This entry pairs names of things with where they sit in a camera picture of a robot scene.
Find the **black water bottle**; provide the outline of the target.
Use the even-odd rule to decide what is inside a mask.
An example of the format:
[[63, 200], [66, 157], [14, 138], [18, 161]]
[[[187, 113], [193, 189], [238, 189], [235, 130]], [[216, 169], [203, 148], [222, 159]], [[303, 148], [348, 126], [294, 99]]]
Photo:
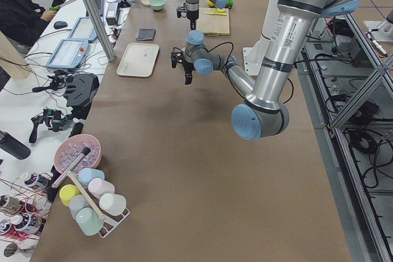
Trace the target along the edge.
[[1, 131], [0, 145], [2, 150], [4, 150], [18, 160], [27, 159], [27, 157], [29, 157], [31, 154], [31, 150], [29, 147], [27, 147], [5, 131]]

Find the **aluminium frame post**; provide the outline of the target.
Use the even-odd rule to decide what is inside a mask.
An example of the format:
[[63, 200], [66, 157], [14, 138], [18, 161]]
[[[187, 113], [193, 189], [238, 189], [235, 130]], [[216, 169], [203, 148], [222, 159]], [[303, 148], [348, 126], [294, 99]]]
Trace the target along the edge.
[[106, 29], [103, 25], [102, 19], [99, 15], [98, 9], [96, 7], [96, 4], [94, 0], [83, 0], [83, 3], [85, 4], [85, 8], [89, 13], [91, 22], [93, 24], [93, 27], [98, 35], [98, 39], [101, 43], [101, 46], [104, 50], [104, 53], [108, 59], [109, 62], [112, 62], [115, 60], [115, 53], [113, 51], [112, 45], [109, 42]]

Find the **pink cup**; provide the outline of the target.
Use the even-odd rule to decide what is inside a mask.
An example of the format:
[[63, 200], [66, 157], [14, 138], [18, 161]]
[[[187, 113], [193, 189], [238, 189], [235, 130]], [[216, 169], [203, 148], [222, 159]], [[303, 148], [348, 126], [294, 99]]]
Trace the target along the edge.
[[104, 179], [96, 177], [89, 182], [88, 191], [96, 199], [100, 199], [106, 193], [115, 193], [115, 186]]

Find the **cream rabbit tray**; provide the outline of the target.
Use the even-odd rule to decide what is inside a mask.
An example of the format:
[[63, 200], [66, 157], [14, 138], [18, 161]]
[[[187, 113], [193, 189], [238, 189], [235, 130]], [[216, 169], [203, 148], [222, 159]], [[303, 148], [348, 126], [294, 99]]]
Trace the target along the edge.
[[152, 75], [159, 53], [159, 45], [130, 43], [119, 62], [117, 75], [124, 77], [148, 78]]

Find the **pink bowl with ice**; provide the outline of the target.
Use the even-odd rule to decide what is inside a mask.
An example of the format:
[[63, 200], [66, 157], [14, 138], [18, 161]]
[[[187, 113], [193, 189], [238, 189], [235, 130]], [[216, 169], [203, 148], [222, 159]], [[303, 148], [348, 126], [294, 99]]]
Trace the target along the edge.
[[62, 173], [87, 147], [88, 155], [72, 170], [78, 174], [83, 168], [97, 168], [101, 162], [101, 144], [95, 136], [90, 134], [78, 134], [63, 142], [55, 153], [54, 167]]

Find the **blue cup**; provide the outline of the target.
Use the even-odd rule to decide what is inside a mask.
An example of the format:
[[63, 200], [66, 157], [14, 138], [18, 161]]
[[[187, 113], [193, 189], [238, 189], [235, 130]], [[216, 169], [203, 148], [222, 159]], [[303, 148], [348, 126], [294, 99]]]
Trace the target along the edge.
[[88, 184], [95, 178], [105, 179], [105, 174], [102, 170], [93, 168], [83, 168], [78, 173], [78, 181], [84, 187], [87, 188]]

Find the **mint green cup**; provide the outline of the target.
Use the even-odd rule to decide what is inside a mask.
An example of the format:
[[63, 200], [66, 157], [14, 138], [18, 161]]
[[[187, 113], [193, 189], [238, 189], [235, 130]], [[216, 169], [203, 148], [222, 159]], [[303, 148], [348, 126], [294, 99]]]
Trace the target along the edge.
[[104, 225], [104, 221], [90, 207], [85, 207], [77, 213], [76, 222], [86, 236], [97, 234]]

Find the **pale white cup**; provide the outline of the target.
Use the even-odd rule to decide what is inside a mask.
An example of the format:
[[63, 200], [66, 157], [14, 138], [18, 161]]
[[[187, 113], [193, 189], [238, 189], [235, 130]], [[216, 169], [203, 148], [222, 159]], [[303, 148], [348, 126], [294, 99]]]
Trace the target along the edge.
[[126, 208], [126, 199], [122, 195], [106, 193], [100, 197], [99, 207], [113, 216], [120, 215]]

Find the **blue teach pendant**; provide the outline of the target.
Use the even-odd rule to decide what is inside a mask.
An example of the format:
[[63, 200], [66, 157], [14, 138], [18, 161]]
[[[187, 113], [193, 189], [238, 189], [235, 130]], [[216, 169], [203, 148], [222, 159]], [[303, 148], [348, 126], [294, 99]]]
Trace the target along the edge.
[[69, 34], [69, 38], [86, 39], [88, 42], [93, 42], [97, 38], [97, 33], [90, 17], [79, 17]]
[[50, 69], [75, 69], [85, 57], [89, 43], [87, 39], [62, 39], [46, 67]]

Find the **grey folded cloth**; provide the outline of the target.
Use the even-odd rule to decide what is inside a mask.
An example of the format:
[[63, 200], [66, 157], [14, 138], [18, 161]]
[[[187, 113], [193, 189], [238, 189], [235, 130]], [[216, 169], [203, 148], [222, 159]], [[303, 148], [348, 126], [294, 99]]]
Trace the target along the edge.
[[152, 41], [155, 38], [156, 29], [140, 28], [138, 29], [136, 40], [137, 41]]

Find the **black keyboard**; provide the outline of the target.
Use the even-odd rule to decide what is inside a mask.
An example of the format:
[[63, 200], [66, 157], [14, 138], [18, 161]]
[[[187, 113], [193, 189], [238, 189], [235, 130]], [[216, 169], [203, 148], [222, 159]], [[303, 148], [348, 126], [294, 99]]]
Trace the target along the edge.
[[104, 15], [105, 0], [94, 0], [100, 17]]

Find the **black handled steel tool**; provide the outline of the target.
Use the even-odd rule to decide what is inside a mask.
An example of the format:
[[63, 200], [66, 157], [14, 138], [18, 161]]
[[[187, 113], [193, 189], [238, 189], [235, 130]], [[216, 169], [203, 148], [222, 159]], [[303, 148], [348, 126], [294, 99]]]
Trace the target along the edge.
[[70, 172], [91, 152], [91, 149], [84, 147], [78, 156], [71, 162], [71, 164], [53, 181], [51, 188], [56, 189], [60, 186], [62, 181], [68, 176]]

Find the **grey cup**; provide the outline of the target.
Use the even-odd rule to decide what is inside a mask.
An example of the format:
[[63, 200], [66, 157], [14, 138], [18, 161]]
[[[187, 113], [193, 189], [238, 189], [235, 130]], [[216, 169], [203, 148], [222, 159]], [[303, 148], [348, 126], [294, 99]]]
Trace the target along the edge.
[[76, 219], [77, 214], [86, 207], [90, 205], [83, 195], [75, 195], [69, 202], [69, 210], [73, 219]]

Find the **yellow plastic knife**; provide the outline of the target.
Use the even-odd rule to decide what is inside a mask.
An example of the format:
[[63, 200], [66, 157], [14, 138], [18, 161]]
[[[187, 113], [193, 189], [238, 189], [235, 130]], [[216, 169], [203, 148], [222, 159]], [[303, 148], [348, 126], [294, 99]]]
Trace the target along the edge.
[[208, 11], [205, 12], [206, 15], [220, 15], [220, 16], [227, 16], [227, 13], [225, 11], [223, 12], [218, 12], [218, 11]]

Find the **yellow cup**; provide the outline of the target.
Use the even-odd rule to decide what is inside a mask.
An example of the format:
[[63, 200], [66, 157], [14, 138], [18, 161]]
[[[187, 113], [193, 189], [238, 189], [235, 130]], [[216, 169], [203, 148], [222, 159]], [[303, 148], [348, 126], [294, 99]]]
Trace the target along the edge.
[[73, 184], [67, 184], [60, 189], [60, 200], [66, 207], [69, 207], [71, 199], [80, 194], [79, 189]]

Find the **person in dark jacket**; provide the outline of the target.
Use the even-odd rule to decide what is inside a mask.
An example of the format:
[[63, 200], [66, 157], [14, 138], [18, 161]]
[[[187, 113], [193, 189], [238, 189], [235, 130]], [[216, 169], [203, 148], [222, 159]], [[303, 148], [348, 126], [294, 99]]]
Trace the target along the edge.
[[40, 38], [56, 12], [32, 0], [1, 0], [1, 32], [19, 44], [31, 47]]

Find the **mint green bowl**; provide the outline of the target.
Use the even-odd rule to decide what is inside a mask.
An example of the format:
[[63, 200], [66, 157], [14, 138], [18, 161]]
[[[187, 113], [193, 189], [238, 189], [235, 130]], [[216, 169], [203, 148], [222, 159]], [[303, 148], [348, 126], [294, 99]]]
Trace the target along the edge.
[[150, 0], [149, 5], [153, 11], [161, 11], [165, 8], [166, 0]]

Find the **bamboo cutting board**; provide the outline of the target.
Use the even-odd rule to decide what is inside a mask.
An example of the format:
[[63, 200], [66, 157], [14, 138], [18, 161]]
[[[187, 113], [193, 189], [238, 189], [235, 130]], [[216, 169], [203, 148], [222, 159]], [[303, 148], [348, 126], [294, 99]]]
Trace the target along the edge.
[[201, 7], [199, 9], [199, 19], [196, 22], [196, 29], [210, 36], [230, 35], [230, 14], [226, 9], [227, 16], [206, 15], [205, 12], [216, 11], [213, 7]]

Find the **black computer mouse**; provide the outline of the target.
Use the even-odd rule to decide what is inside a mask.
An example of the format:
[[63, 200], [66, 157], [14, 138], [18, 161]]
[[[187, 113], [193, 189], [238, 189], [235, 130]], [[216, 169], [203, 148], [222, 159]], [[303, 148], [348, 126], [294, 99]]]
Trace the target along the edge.
[[68, 26], [68, 23], [65, 21], [56, 21], [53, 24], [54, 29], [63, 29]]

